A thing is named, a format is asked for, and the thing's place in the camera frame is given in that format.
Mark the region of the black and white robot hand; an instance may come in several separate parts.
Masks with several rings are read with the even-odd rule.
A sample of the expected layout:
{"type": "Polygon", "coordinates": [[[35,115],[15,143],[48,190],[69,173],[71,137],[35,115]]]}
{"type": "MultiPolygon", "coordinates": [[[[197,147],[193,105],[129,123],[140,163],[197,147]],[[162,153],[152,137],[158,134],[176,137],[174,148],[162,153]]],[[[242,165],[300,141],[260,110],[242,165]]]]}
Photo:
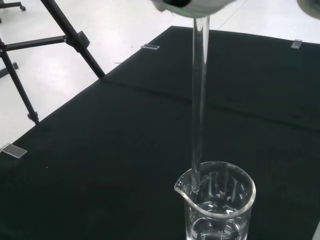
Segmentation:
{"type": "MultiPolygon", "coordinates": [[[[211,16],[235,0],[152,0],[153,6],[160,12],[170,11],[187,18],[211,16]]],[[[308,16],[320,19],[319,0],[297,0],[299,8],[308,16]]]]}

